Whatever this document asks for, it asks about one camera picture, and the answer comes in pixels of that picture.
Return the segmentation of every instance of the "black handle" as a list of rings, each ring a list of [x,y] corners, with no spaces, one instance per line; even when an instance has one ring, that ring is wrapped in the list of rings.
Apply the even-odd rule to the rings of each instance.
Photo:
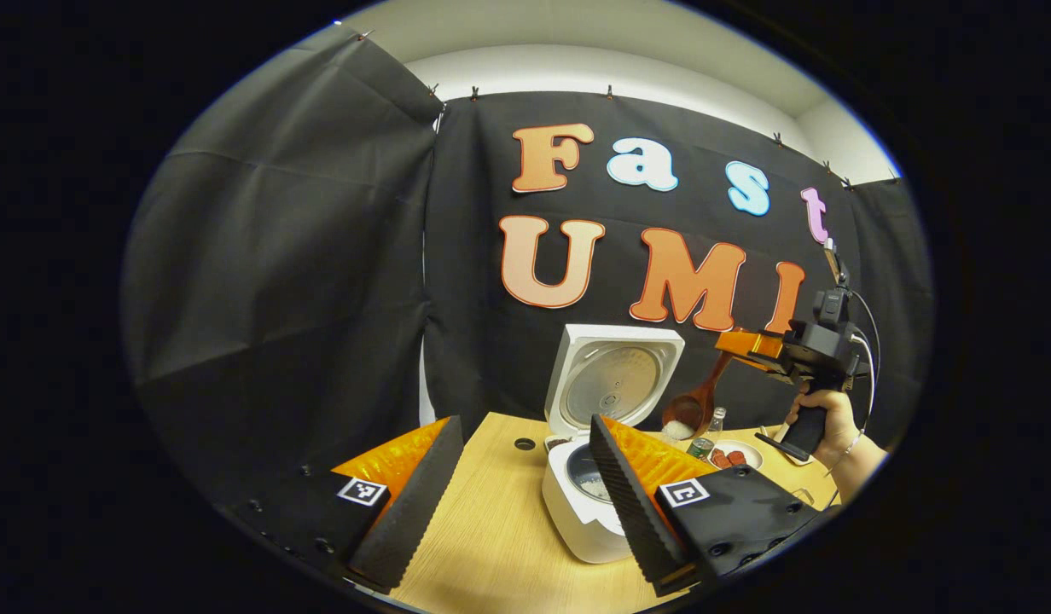
[[[815,377],[809,381],[809,390],[806,393],[811,394],[818,390],[839,392],[843,389],[843,384],[845,384],[843,377]],[[825,438],[826,414],[828,414],[828,409],[825,408],[799,408],[795,424],[787,428],[787,434],[783,436],[782,442],[776,442],[768,436],[759,434],[759,432],[756,435],[757,438],[771,445],[771,447],[805,463]]]

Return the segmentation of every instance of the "ceiling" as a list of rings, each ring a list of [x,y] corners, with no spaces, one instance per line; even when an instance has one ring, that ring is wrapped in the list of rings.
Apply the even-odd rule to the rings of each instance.
[[[400,62],[500,45],[624,52],[696,70],[790,117],[828,100],[790,63],[664,0],[388,0],[343,20]]]

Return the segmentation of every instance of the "blue letter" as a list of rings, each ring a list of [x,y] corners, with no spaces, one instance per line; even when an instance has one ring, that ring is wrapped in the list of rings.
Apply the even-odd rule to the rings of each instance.
[[[643,151],[642,156],[634,155],[635,150]],[[609,160],[609,176],[628,186],[641,186],[646,183],[651,189],[668,192],[677,187],[677,178],[673,176],[673,157],[669,150],[655,141],[646,139],[620,139],[613,143],[613,151],[621,156],[613,156]]]
[[[734,186],[727,190],[734,209],[751,214],[768,212],[768,178],[764,178],[763,171],[743,162],[731,162],[727,164],[727,179]]]

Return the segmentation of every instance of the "bracelet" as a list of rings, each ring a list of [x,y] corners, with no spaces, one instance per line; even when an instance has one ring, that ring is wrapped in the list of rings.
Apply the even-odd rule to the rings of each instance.
[[[852,448],[856,447],[856,444],[860,443],[860,439],[863,438],[863,434],[865,431],[866,428],[860,429],[860,434],[856,436],[856,439],[852,439],[852,443],[848,444],[848,447],[845,448],[845,453],[841,454],[841,457],[837,459],[837,463],[832,464],[832,469],[830,469],[829,471],[825,471],[825,475],[822,475],[822,477],[827,477],[830,473],[832,473],[833,469],[837,469],[838,464],[841,464],[842,459],[845,459],[846,455],[852,453]]]

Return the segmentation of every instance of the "white wall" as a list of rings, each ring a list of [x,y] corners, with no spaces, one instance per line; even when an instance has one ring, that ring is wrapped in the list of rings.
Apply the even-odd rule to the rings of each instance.
[[[832,171],[851,183],[901,176],[872,134],[833,98],[799,116],[799,126],[818,152],[815,160],[828,160]]]
[[[756,129],[780,132],[788,147],[815,157],[795,118],[722,81],[665,62],[595,47],[509,45],[452,52],[405,64],[442,101],[498,93],[595,93],[687,108]]]

